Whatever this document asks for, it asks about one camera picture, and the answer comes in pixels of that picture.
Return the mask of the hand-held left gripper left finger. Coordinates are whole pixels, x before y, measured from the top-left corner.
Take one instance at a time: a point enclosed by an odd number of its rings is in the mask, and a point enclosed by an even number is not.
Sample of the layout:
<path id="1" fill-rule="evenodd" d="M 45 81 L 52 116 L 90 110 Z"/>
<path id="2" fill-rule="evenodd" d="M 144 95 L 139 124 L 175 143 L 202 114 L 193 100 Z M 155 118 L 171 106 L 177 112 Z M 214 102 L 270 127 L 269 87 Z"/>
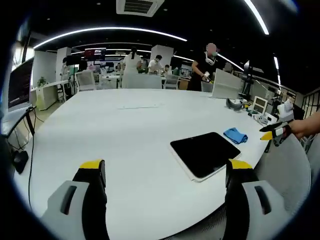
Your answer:
<path id="1" fill-rule="evenodd" d="M 47 200 L 41 222 L 59 240 L 108 240 L 105 161 L 83 163 Z"/>

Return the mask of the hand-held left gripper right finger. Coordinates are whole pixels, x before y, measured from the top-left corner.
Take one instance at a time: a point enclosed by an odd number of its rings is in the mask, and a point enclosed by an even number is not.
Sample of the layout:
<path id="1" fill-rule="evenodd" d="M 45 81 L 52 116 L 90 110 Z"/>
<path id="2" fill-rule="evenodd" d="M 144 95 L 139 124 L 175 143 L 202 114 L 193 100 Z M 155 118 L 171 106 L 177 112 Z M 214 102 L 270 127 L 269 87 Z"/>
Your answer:
<path id="1" fill-rule="evenodd" d="M 226 162 L 225 240 L 271 240 L 287 224 L 284 198 L 245 161 Z"/>

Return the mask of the person's right hand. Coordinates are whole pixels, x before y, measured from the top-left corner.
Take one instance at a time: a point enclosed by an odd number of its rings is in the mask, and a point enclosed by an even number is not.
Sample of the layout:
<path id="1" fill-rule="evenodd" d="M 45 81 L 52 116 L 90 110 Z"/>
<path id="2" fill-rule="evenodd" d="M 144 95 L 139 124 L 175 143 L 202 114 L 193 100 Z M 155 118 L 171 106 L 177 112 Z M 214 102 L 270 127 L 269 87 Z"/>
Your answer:
<path id="1" fill-rule="evenodd" d="M 292 134 L 299 140 L 303 137 L 309 136 L 308 124 L 306 120 L 293 120 L 289 123 Z"/>

